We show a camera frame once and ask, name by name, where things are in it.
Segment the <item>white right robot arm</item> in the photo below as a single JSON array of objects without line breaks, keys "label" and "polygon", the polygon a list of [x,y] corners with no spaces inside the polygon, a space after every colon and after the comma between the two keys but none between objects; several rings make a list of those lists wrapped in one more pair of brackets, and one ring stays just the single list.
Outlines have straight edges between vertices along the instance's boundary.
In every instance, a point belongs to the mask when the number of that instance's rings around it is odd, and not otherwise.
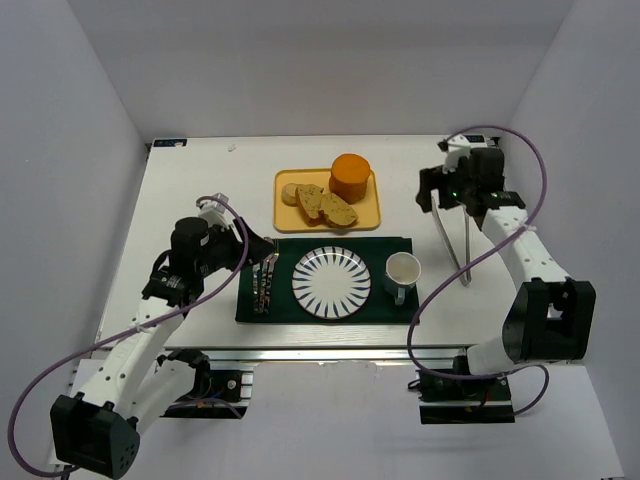
[{"label": "white right robot arm", "polygon": [[596,292],[574,280],[528,225],[525,203],[505,188],[505,158],[498,148],[463,147],[449,152],[443,165],[419,173],[416,202],[464,208],[497,248],[516,289],[500,334],[467,347],[454,363],[458,375],[486,377],[518,366],[584,358]]}]

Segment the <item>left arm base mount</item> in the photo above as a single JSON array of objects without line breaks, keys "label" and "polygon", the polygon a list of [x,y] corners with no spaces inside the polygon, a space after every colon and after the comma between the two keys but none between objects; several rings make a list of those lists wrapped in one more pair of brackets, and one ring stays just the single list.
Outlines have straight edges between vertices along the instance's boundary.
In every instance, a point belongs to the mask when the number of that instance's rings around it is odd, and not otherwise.
[{"label": "left arm base mount", "polygon": [[169,361],[187,364],[195,371],[194,386],[167,409],[164,418],[241,419],[250,394],[249,371],[240,367],[214,367],[210,358],[196,349],[180,349],[156,358],[156,369]]}]

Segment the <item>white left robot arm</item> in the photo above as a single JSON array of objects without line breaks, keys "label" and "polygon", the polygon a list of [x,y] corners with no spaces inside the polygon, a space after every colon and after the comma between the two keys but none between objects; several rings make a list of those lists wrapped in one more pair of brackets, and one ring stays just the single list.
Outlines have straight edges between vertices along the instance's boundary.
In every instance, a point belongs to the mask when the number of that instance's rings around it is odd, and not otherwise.
[{"label": "white left robot arm", "polygon": [[50,410],[58,460],[111,479],[131,468],[144,432],[168,407],[199,394],[210,372],[198,350],[161,356],[183,323],[187,307],[220,269],[259,263],[274,250],[242,219],[223,227],[199,217],[176,222],[142,291],[134,332],[114,344],[100,369],[74,396],[59,396]]}]

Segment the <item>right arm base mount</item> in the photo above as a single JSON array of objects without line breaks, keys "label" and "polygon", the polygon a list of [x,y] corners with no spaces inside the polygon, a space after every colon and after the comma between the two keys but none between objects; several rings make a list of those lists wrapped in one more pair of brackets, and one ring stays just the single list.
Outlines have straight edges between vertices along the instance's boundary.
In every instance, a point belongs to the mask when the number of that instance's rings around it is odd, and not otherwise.
[{"label": "right arm base mount", "polygon": [[508,424],[515,422],[511,391],[506,378],[460,380],[444,375],[469,375],[464,354],[450,359],[445,368],[433,362],[425,367],[437,372],[428,374],[416,369],[416,379],[407,384],[418,394],[422,425]]}]

